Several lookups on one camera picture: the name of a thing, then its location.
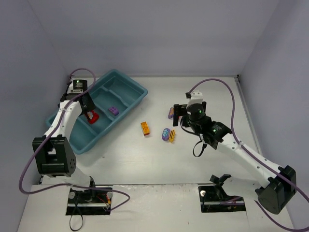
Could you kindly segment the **red white lego brick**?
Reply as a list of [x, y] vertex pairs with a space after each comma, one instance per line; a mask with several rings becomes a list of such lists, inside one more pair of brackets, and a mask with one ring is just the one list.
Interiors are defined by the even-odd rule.
[[91, 120], [93, 117], [94, 117], [94, 113], [93, 113], [93, 111], [89, 111], [89, 112], [87, 112], [87, 118], [88, 118], [88, 120]]

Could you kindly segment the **red L-shaped lego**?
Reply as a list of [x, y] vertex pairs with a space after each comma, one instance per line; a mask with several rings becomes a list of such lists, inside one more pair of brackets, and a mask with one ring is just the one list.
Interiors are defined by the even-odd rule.
[[87, 115], [86, 115], [87, 113], [85, 113], [85, 117], [89, 124], [94, 124], [99, 119], [99, 115], [94, 110], [92, 111], [94, 113], [94, 117], [91, 120], [88, 120]]

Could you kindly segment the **purple rectangular lego brick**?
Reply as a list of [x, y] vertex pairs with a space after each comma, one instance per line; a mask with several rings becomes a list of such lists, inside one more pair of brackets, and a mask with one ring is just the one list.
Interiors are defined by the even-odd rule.
[[118, 111], [118, 109], [117, 108], [115, 108], [115, 107], [110, 107], [109, 109], [109, 112], [111, 112], [114, 116], [117, 116], [118, 114], [119, 114], [119, 111]]

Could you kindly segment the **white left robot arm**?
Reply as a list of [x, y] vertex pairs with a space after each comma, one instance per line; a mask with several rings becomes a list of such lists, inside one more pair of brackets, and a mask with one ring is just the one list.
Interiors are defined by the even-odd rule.
[[93, 178], [77, 167], [76, 156], [69, 143], [78, 117], [95, 109], [87, 89], [86, 80], [71, 81], [67, 93], [60, 99], [52, 125], [44, 136], [36, 137], [32, 142], [39, 174], [58, 177], [77, 189], [95, 186]]

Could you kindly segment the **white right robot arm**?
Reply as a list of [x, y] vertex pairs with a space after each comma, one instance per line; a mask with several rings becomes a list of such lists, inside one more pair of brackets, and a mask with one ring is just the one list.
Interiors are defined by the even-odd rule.
[[174, 105], [173, 125], [191, 128], [203, 148], [212, 147], [242, 166], [254, 180], [233, 178], [230, 174], [211, 176], [210, 181], [231, 195], [257, 201], [272, 214], [279, 214], [296, 194], [296, 171], [281, 167], [246, 148], [233, 131], [206, 115], [206, 102]]

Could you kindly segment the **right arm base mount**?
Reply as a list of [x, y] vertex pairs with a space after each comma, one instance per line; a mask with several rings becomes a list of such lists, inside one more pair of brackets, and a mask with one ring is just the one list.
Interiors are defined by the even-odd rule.
[[199, 202], [202, 213], [232, 213], [245, 212], [246, 206], [242, 197], [227, 195], [223, 189], [224, 181], [231, 175], [224, 174], [221, 177], [212, 175], [212, 184], [199, 185]]

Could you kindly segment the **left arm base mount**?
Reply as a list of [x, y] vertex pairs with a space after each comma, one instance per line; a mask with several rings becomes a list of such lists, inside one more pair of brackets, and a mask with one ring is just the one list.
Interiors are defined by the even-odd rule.
[[107, 190], [76, 190], [70, 188], [67, 199], [67, 216], [102, 216], [110, 215], [112, 188]]

